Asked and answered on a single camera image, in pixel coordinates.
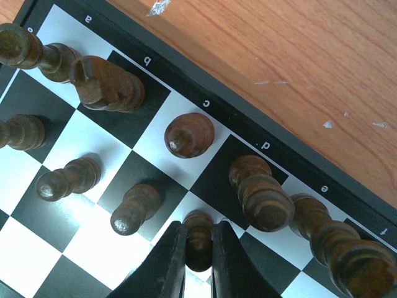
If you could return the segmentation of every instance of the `wooden table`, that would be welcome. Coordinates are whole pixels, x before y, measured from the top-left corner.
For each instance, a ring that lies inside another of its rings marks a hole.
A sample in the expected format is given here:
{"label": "wooden table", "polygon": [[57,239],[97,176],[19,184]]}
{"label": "wooden table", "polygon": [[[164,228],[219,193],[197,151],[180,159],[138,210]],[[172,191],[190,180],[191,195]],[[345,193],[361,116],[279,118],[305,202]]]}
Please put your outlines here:
{"label": "wooden table", "polygon": [[395,1],[109,1],[397,208]]}

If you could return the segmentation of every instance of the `wooden chess piece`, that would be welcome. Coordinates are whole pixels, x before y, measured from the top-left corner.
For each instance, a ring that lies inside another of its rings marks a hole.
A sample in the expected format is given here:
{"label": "wooden chess piece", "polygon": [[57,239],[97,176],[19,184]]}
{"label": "wooden chess piece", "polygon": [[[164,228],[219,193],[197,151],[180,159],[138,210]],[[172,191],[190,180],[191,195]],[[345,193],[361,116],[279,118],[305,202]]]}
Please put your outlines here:
{"label": "wooden chess piece", "polygon": [[0,63],[30,70],[38,67],[43,75],[57,83],[69,82],[72,62],[80,54],[62,43],[43,45],[28,30],[15,24],[0,25]]}
{"label": "wooden chess piece", "polygon": [[204,212],[189,213],[183,224],[187,226],[186,265],[195,272],[212,266],[213,220]]}
{"label": "wooden chess piece", "polygon": [[272,177],[272,170],[262,158],[239,157],[230,167],[229,181],[254,228],[274,232],[286,227],[293,218],[291,198]]}
{"label": "wooden chess piece", "polygon": [[180,158],[192,158],[207,151],[215,138],[211,120],[199,113],[176,117],[164,134],[167,149]]}
{"label": "wooden chess piece", "polygon": [[88,109],[132,112],[145,100],[145,88],[138,77],[97,56],[74,61],[70,81]]}
{"label": "wooden chess piece", "polygon": [[99,165],[88,157],[70,161],[63,169],[56,169],[39,177],[36,192],[44,201],[55,202],[72,192],[82,194],[100,180]]}
{"label": "wooden chess piece", "polygon": [[136,233],[143,223],[159,210],[162,199],[159,192],[149,184],[137,184],[124,195],[123,202],[114,210],[110,224],[123,236]]}
{"label": "wooden chess piece", "polygon": [[42,145],[45,128],[39,118],[16,115],[7,122],[0,120],[0,148],[9,145],[16,150],[31,150]]}
{"label": "wooden chess piece", "polygon": [[335,286],[349,297],[381,298],[397,285],[396,261],[380,243],[361,240],[350,225],[332,220],[326,206],[309,194],[292,196],[290,223],[310,241],[315,259],[329,270]]}

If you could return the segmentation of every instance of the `chess board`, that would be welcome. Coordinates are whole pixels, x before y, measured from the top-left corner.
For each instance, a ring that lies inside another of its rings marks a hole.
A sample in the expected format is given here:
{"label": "chess board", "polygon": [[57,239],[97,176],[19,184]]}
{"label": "chess board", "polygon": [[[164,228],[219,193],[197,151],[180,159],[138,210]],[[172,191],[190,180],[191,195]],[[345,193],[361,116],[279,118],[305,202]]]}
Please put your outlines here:
{"label": "chess board", "polygon": [[[173,220],[196,209],[231,223],[282,297],[343,297],[313,259],[308,241],[288,227],[264,233],[247,223],[228,182],[231,163],[245,154],[267,160],[289,195],[314,195],[333,219],[396,254],[393,208],[110,4],[28,1],[16,22],[44,44],[65,43],[137,75],[147,97],[131,114],[92,111],[70,84],[53,83],[37,69],[0,68],[0,119],[37,115],[47,130],[38,149],[0,149],[0,297],[106,297]],[[212,120],[215,141],[203,155],[185,160],[168,152],[164,131],[188,112]],[[38,198],[39,176],[82,156],[101,165],[96,187],[53,203]],[[128,189],[145,181],[164,202],[136,234],[120,236],[110,215]],[[210,275],[187,268],[185,297],[210,297]]]}

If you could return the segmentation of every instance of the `chess pawn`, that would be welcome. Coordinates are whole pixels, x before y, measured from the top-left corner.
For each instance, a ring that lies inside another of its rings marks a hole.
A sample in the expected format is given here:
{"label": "chess pawn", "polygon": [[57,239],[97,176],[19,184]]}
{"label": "chess pawn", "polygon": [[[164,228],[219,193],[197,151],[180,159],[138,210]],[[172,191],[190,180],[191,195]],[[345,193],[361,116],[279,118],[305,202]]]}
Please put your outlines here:
{"label": "chess pawn", "polygon": [[397,284],[393,255],[377,242],[361,240],[344,222],[332,220],[326,206],[308,194],[292,196],[294,233],[310,241],[314,258],[327,267],[335,286],[349,297],[381,298]]}
{"label": "chess pawn", "polygon": [[204,212],[193,211],[183,224],[187,226],[186,265],[195,272],[203,272],[212,266],[213,220]]}
{"label": "chess pawn", "polygon": [[137,184],[124,195],[123,202],[114,210],[110,224],[123,236],[136,233],[143,223],[159,210],[162,200],[159,192],[149,184]]}
{"label": "chess pawn", "polygon": [[7,122],[0,120],[0,148],[9,145],[16,150],[36,149],[44,138],[44,125],[36,116],[16,115]]}
{"label": "chess pawn", "polygon": [[192,158],[206,152],[215,138],[211,120],[199,113],[176,117],[164,134],[167,149],[180,158]]}
{"label": "chess pawn", "polygon": [[70,161],[63,169],[56,169],[39,177],[36,192],[44,201],[55,202],[72,192],[82,194],[100,180],[99,165],[88,157]]}
{"label": "chess pawn", "polygon": [[69,77],[88,109],[132,112],[145,100],[140,79],[100,57],[78,58],[71,66]]}
{"label": "chess pawn", "polygon": [[47,79],[67,83],[70,66],[79,56],[62,43],[43,45],[36,35],[18,25],[0,25],[1,64],[24,70],[38,67]]}
{"label": "chess pawn", "polygon": [[291,198],[272,177],[272,170],[262,158],[239,157],[230,167],[229,181],[254,228],[274,232],[286,227],[293,218]]}

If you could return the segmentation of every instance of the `wooden surface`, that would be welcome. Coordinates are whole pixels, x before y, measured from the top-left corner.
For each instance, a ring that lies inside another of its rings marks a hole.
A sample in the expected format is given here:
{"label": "wooden surface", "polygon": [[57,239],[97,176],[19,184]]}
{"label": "wooden surface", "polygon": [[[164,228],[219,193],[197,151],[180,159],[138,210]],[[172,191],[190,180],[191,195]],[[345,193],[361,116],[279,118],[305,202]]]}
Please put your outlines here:
{"label": "wooden surface", "polygon": [[397,2],[109,1],[397,208]]}

